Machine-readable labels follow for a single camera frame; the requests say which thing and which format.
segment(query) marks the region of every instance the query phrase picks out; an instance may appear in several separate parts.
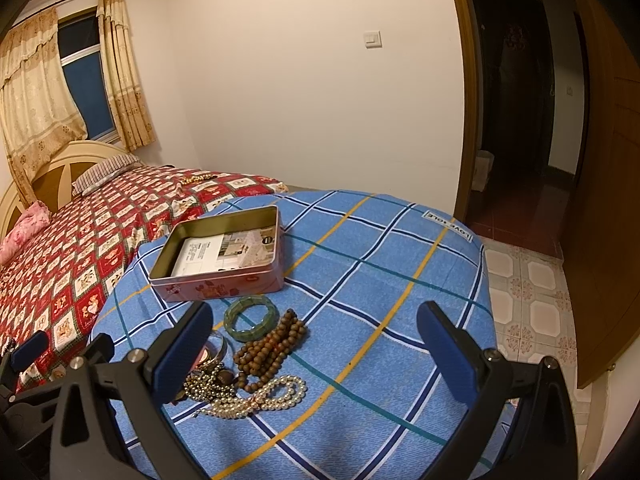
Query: tin box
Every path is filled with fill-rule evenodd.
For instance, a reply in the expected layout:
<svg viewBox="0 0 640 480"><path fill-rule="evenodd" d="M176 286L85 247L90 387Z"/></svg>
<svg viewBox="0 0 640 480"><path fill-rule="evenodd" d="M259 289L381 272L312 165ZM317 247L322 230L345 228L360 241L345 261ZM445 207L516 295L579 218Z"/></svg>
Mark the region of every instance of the tin box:
<svg viewBox="0 0 640 480"><path fill-rule="evenodd" d="M172 276L172 270L187 238L277 226L273 259L266 265L234 270ZM165 301L196 301L275 292L284 283L280 213L274 205L180 222L174 227L156 260L149 282Z"/></svg>

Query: bedspread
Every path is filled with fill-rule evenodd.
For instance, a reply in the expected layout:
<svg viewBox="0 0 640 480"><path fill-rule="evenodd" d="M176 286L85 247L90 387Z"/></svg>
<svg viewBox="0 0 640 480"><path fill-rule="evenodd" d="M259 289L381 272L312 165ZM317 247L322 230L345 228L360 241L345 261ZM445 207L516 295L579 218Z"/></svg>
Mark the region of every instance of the bedspread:
<svg viewBox="0 0 640 480"><path fill-rule="evenodd" d="M49 335L49 349L20 375L20 388L64 374L140 244L228 198L286 189L271 178L229 173L181 183L208 173L153 166L131 170L63 207L2 269L2 346L37 330Z"/></svg>
<svg viewBox="0 0 640 480"><path fill-rule="evenodd" d="M495 347L481 241L442 212L349 191L232 199L207 215L274 202L287 270L284 288L268 297L308 327L280 373L303 378L306 397L289 410L242 420L193 418L206 404L191 400L165 406L166 416L213 479L418 478L466 406L452 398L417 332L417 307L435 300L482 348ZM116 286L118 303L110 296L94 327L92 335L113 337L114 360L148 348L190 306L165 303L149 286L163 243L140 248ZM223 333L231 301L208 302ZM263 307L248 309L238 328L263 314ZM231 354L241 344L229 343L225 364L235 369ZM126 411L113 404L136 465L153 476ZM507 404L475 475L490 467L512 416Z"/></svg>

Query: jade bracelet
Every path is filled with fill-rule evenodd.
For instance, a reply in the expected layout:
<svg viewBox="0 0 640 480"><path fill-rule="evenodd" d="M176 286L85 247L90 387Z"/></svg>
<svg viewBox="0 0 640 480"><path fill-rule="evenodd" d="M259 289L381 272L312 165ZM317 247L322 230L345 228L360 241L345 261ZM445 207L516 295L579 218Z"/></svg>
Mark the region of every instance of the jade bracelet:
<svg viewBox="0 0 640 480"><path fill-rule="evenodd" d="M264 305L267 307L267 314L265 314L264 319L249 330L236 330L234 324L238 316L240 316L240 313L254 305ZM245 296L244 298L235 300L225 312L226 333L241 343L263 338L268 332L275 328L277 321L278 310L269 298L265 296Z"/></svg>

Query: beige curtain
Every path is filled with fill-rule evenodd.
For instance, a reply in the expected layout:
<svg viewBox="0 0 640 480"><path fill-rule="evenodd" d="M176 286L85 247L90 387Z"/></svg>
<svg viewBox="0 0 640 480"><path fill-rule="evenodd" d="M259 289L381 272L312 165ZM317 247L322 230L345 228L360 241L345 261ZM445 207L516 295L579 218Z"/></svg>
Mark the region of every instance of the beige curtain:
<svg viewBox="0 0 640 480"><path fill-rule="evenodd" d="M36 200L38 170L72 140L86 139L60 65L55 8L12 28L0 44L0 131L24 205Z"/></svg>
<svg viewBox="0 0 640 480"><path fill-rule="evenodd" d="M156 136L146 111L138 70L129 39L129 19L124 0L98 0L98 30L104 86L116 130L132 152Z"/></svg>

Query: headboard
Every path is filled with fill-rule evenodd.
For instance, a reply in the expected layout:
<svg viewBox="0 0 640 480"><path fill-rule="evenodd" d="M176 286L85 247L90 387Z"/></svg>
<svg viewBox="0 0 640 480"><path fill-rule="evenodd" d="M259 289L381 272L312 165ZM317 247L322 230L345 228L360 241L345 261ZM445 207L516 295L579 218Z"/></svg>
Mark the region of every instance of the headboard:
<svg viewBox="0 0 640 480"><path fill-rule="evenodd" d="M73 140L41 168L31 183L36 197L52 213L71 202L71 183L94 164L119 153L123 149L96 140ZM18 190L12 182L0 202L0 239L14 227L24 211Z"/></svg>

